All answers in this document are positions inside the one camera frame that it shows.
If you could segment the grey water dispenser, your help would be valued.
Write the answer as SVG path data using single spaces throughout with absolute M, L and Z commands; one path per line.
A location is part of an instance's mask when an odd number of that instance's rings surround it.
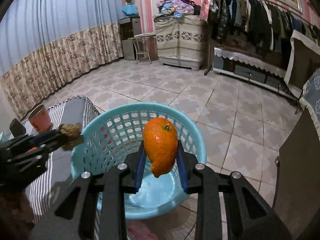
M 131 38 L 142 33 L 140 17 L 131 16 L 119 20 L 121 45 L 125 60 L 136 59 L 136 49 Z

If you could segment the pink metal mug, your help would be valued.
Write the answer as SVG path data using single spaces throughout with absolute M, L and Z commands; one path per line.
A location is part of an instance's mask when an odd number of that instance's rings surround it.
M 52 121 L 48 110 L 44 105 L 35 107 L 29 114 L 28 120 L 38 133 L 44 133 L 51 130 Z

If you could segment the cloth-covered cabinet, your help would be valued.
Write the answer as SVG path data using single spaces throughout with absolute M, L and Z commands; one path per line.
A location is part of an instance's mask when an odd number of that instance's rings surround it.
M 160 64 L 198 71 L 207 59 L 207 24 L 197 15 L 159 16 L 154 20 Z

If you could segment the light blue plastic basket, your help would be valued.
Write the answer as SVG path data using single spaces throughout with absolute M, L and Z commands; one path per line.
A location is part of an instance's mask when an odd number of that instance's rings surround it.
M 204 139 L 193 120 L 169 106 L 140 102 L 108 110 L 84 127 L 84 143 L 72 150 L 72 178 L 86 171 L 93 175 L 105 173 L 124 162 L 128 154 L 138 151 L 145 124 L 156 117 L 165 118 L 175 126 L 185 152 L 196 155 L 200 163 L 207 162 Z M 150 167 L 151 162 L 147 160 L 139 191 L 125 195 L 127 219 L 163 215 L 189 198 L 181 187 L 176 165 L 159 178 L 153 176 Z

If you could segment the blue and floral curtain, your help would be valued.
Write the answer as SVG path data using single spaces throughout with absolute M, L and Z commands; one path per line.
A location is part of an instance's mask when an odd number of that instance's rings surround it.
M 121 0 L 14 0 L 1 20 L 1 87 L 18 118 L 123 56 Z

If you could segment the black cylinder container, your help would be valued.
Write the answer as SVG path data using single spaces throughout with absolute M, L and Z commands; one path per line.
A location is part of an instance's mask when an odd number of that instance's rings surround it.
M 26 129 L 25 127 L 20 123 L 20 121 L 16 118 L 12 119 L 9 129 L 13 135 L 13 137 L 19 137 L 21 135 L 25 135 Z

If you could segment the potted plant blue wrap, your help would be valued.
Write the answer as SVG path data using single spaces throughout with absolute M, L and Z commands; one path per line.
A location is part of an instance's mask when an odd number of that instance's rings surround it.
M 134 4 L 134 0 L 125 0 L 125 5 L 123 6 L 121 12 L 126 17 L 138 16 L 137 6 Z

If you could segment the low bench with lace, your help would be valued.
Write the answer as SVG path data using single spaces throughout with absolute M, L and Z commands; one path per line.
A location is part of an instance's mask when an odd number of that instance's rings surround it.
M 302 91 L 286 83 L 285 70 L 250 54 L 227 47 L 214 48 L 212 70 L 266 88 L 292 100 L 298 99 Z

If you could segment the small folding stool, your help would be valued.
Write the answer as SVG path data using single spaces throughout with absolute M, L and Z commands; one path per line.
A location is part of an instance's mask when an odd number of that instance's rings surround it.
M 138 34 L 134 37 L 129 38 L 132 42 L 133 47 L 136 51 L 135 62 L 140 63 L 142 59 L 147 59 L 147 61 L 152 64 L 151 60 L 151 41 L 156 38 L 156 33 L 146 33 Z

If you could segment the orange peel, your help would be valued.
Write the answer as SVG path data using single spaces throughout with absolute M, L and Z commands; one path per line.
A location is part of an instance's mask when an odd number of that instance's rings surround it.
M 178 151 L 178 135 L 174 125 L 165 118 L 151 119 L 143 129 L 144 150 L 151 161 L 155 178 L 169 173 Z

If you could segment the blue floral fringed cloth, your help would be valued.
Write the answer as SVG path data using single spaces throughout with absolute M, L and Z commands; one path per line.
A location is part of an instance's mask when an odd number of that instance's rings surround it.
M 318 137 L 320 137 L 320 73 L 319 68 L 312 74 L 303 86 L 299 103 L 303 109 L 307 109 Z

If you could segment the pile of colourful clothes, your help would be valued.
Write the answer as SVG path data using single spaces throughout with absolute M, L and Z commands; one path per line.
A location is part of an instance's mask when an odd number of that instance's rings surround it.
M 201 7 L 191 0 L 161 0 L 157 3 L 160 15 L 181 18 L 183 15 L 199 15 Z

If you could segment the dark wooden cabinet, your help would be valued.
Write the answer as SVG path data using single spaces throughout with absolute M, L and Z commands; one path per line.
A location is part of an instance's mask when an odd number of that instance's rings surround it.
M 319 239 L 319 137 L 305 110 L 279 149 L 273 209 L 293 239 Z

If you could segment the clothes rack with garments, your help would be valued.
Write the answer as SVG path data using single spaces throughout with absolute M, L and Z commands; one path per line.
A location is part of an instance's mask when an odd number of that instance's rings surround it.
M 285 53 L 294 31 L 319 44 L 319 28 L 265 0 L 202 0 L 200 18 L 212 28 L 211 38 L 222 44 L 227 36 L 244 35 L 258 54 Z

